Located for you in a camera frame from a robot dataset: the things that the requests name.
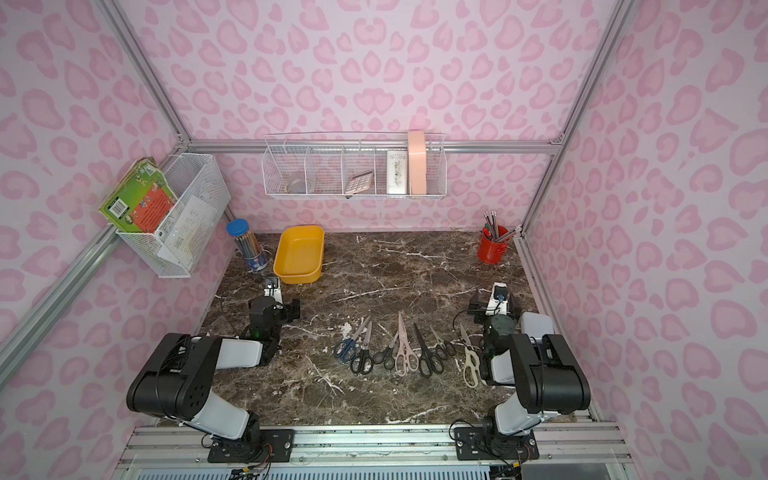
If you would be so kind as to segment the yellow plastic storage box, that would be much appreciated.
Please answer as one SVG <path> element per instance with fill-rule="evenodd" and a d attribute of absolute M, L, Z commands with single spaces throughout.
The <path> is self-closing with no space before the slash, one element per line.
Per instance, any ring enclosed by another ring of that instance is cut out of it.
<path fill-rule="evenodd" d="M 317 225 L 294 226 L 280 238 L 273 271 L 285 284 L 309 284 L 322 274 L 325 231 Z"/>

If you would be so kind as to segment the small grey handled scissors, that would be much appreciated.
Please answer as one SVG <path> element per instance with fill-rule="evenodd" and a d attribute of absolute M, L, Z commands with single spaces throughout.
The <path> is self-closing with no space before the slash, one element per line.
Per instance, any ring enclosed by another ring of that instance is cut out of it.
<path fill-rule="evenodd" d="M 456 348 L 449 341 L 445 341 L 433 327 L 430 328 L 430 331 L 436 340 L 435 352 L 441 360 L 447 360 L 456 355 Z"/>

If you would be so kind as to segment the blue handled scissors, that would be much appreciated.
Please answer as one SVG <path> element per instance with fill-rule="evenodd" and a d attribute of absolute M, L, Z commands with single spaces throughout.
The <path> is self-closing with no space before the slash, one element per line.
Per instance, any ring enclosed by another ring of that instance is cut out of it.
<path fill-rule="evenodd" d="M 357 340 L 366 330 L 368 320 L 364 319 L 357 330 L 334 347 L 334 357 L 342 363 L 349 363 L 357 352 Z"/>

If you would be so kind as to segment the all black scissors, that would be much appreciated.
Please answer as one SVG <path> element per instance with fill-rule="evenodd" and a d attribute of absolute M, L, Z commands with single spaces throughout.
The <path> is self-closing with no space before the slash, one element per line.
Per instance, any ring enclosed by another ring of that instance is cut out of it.
<path fill-rule="evenodd" d="M 419 373 L 425 378 L 430 378 L 435 374 L 442 374 L 444 372 L 442 360 L 428 347 L 417 325 L 414 326 L 414 332 L 421 349 L 418 364 Z"/>

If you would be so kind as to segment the pink scissors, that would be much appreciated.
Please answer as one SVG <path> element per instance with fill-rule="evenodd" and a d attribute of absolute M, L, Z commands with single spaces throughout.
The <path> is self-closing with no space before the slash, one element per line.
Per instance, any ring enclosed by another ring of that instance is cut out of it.
<path fill-rule="evenodd" d="M 398 314 L 398 350 L 395 356 L 395 372 L 399 376 L 418 370 L 418 357 L 408 340 L 408 333 L 403 313 Z"/>

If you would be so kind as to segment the black handled steel scissors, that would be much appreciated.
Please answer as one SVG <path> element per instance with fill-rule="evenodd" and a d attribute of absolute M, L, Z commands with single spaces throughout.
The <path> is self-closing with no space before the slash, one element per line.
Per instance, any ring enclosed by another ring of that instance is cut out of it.
<path fill-rule="evenodd" d="M 373 357 L 370 353 L 370 339 L 373 331 L 372 321 L 366 325 L 365 335 L 358 346 L 357 353 L 350 363 L 350 370 L 355 375 L 368 375 L 373 369 Z"/>

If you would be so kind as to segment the small black handled scissors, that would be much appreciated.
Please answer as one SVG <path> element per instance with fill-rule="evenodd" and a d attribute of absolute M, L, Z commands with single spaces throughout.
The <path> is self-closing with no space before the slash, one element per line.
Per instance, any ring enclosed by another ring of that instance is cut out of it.
<path fill-rule="evenodd" d="M 396 333 L 390 340 L 387 347 L 373 356 L 373 363 L 375 365 L 381 365 L 386 370 L 393 370 L 395 367 L 394 347 L 399 339 L 399 334 Z"/>

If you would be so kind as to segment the cream handled scissors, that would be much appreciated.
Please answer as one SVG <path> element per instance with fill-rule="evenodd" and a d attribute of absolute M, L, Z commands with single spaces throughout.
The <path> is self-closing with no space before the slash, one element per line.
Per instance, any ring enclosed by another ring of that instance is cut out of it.
<path fill-rule="evenodd" d="M 460 326 L 460 334 L 465 352 L 462 368 L 463 380 L 469 388 L 477 388 L 481 383 L 480 359 L 463 325 Z"/>

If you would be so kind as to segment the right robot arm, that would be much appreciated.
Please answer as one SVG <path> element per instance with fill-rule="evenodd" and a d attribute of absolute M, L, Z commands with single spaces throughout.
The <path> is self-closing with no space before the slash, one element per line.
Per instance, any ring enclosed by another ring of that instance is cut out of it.
<path fill-rule="evenodd" d="M 587 377 L 549 316 L 522 311 L 508 286 L 499 282 L 486 302 L 474 293 L 466 313 L 482 327 L 482 338 L 475 346 L 460 328 L 465 384 L 513 389 L 484 420 L 484 432 L 492 439 L 527 436 L 552 418 L 590 407 Z"/>

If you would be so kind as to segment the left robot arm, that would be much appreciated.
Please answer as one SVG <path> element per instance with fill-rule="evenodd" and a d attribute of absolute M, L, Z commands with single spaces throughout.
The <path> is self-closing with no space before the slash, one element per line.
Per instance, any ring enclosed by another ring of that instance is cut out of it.
<path fill-rule="evenodd" d="M 130 385 L 129 410 L 179 420 L 219 440 L 260 442 L 258 416 L 216 394 L 219 370 L 265 367 L 278 352 L 281 330 L 301 316 L 301 301 L 273 296 L 249 303 L 248 328 L 238 338 L 168 333 Z"/>

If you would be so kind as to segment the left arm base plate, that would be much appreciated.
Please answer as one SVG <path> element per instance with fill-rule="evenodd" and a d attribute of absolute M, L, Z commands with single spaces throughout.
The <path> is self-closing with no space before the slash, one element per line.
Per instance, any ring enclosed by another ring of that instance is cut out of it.
<path fill-rule="evenodd" d="M 244 439 L 230 440 L 214 436 L 207 462 L 247 465 L 287 463 L 292 454 L 294 437 L 293 429 L 261 430 L 254 439 L 246 436 Z"/>

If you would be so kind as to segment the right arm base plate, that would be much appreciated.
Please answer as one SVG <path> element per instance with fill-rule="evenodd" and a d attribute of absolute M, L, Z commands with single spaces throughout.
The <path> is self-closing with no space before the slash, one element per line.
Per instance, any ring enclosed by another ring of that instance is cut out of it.
<path fill-rule="evenodd" d="M 482 427 L 454 426 L 449 430 L 460 461 L 503 460 L 524 463 L 540 458 L 538 442 L 527 435 L 491 434 Z"/>

